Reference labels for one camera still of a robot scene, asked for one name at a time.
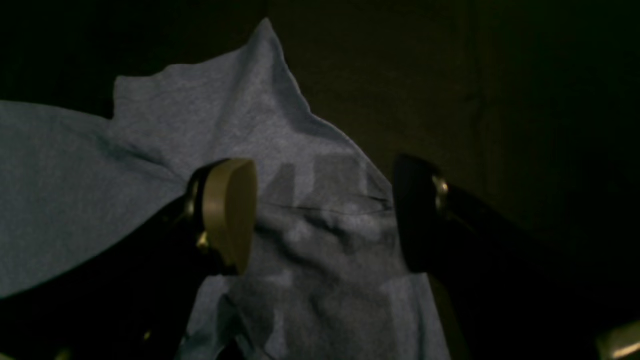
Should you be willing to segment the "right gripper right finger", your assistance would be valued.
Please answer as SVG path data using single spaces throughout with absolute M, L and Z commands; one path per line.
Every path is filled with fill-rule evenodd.
M 392 192 L 404 262 L 444 288 L 455 359 L 637 360 L 639 260 L 570 271 L 429 161 L 401 154 Z

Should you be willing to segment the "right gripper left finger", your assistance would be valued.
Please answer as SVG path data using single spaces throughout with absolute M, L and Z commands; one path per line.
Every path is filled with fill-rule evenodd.
M 1 301 L 3 360 L 172 360 L 206 278 L 247 271 L 254 160 L 195 171 L 183 196 L 125 239 Z

